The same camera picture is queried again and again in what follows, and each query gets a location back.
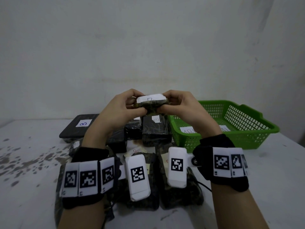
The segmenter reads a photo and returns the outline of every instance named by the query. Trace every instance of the white wall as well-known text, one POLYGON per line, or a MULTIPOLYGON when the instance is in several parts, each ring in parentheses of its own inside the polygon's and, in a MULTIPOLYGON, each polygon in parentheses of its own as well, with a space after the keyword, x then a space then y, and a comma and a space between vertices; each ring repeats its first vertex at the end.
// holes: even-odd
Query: white wall
POLYGON ((305 0, 0 0, 0 117, 97 113, 190 90, 305 129, 305 0))

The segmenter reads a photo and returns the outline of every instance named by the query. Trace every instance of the tabletop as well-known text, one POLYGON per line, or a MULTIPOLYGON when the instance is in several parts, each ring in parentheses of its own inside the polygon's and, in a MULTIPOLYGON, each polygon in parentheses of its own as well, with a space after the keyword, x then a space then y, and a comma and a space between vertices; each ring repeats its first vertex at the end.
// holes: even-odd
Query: tabletop
MULTIPOLYGON (((59 133, 71 120, 19 120, 0 128, 0 225, 6 229, 55 229, 54 204, 61 164, 69 144, 59 133)), ((271 134, 256 150, 244 150, 250 190, 268 225, 305 228, 305 148, 284 135, 271 134)), ((198 181, 210 187, 197 168, 198 181)), ((212 194, 202 187, 203 206, 154 211, 113 208, 106 228, 217 228, 212 194)))

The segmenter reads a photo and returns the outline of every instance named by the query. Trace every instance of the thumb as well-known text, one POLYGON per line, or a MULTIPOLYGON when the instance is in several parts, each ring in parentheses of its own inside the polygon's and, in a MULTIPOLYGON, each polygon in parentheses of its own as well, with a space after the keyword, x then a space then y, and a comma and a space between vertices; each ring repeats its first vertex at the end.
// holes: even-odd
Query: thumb
POLYGON ((145 108, 135 108, 135 109, 128 109, 127 112, 128 112, 128 117, 131 120, 136 117, 145 116, 147 110, 145 108))
POLYGON ((158 113, 164 113, 167 115, 176 115, 176 116, 179 116, 182 111, 183 111, 183 108, 181 105, 164 104, 160 108, 157 109, 158 113))

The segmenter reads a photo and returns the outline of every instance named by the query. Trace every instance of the person's left hand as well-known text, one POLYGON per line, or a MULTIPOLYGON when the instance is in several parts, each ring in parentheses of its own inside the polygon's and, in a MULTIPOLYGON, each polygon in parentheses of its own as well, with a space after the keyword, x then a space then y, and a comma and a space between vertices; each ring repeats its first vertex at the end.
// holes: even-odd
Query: person's left hand
POLYGON ((104 149, 107 137, 114 130, 123 127, 136 117, 146 115, 145 108, 132 109, 139 96, 144 94, 135 89, 116 95, 88 128, 82 146, 104 149))

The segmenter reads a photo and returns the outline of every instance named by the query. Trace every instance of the green basket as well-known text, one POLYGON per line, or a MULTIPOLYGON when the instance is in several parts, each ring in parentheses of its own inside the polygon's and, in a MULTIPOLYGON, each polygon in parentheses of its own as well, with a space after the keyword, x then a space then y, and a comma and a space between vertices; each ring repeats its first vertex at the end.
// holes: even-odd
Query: green basket
MULTIPOLYGON (((259 111, 242 104, 227 100, 199 101, 219 125, 226 125, 229 132, 224 132, 236 147, 257 149, 270 133, 280 131, 279 127, 263 118, 259 111)), ((188 153, 200 144, 199 133, 184 133, 180 127, 190 126, 177 116, 170 116, 170 126, 177 146, 185 147, 188 153)))

